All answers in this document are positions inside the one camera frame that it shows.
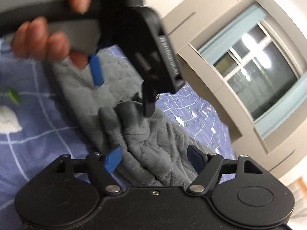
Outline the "person's left hand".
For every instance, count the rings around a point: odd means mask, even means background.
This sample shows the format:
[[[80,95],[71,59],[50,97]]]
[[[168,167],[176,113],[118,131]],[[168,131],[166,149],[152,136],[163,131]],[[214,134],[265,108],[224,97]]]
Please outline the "person's left hand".
[[[69,0],[72,10],[84,14],[92,0]],[[26,21],[16,31],[12,50],[18,58],[32,57],[35,60],[58,62],[69,57],[78,69],[88,65],[87,54],[71,50],[67,36],[62,32],[49,34],[47,20],[37,17]]]

